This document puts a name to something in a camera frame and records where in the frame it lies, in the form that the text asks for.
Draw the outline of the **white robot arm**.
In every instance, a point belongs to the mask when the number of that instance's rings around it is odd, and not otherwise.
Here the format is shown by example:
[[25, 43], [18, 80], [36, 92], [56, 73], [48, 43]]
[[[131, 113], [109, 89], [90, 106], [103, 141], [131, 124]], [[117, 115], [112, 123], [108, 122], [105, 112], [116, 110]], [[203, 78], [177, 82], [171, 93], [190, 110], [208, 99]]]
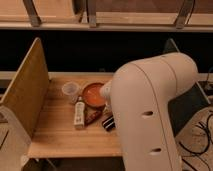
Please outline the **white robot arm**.
[[193, 59], [173, 52], [128, 62], [101, 88], [126, 171], [182, 171], [168, 103], [192, 88], [197, 76]]

